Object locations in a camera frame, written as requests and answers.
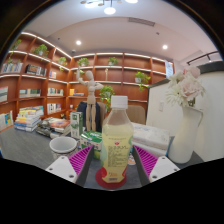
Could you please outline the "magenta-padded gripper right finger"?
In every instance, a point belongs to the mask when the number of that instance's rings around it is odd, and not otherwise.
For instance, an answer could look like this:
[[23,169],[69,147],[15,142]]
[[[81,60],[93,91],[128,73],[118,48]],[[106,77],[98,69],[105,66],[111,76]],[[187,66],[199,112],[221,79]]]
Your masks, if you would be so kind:
[[133,156],[143,186],[179,171],[166,156],[157,157],[138,146],[133,147]]

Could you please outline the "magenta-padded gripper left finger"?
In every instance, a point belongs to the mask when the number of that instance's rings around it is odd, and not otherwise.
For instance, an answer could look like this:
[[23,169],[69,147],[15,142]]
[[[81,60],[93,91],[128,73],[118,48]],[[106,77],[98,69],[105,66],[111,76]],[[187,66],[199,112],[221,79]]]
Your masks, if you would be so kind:
[[94,146],[90,145],[69,157],[60,156],[47,168],[47,171],[83,187],[93,155]]

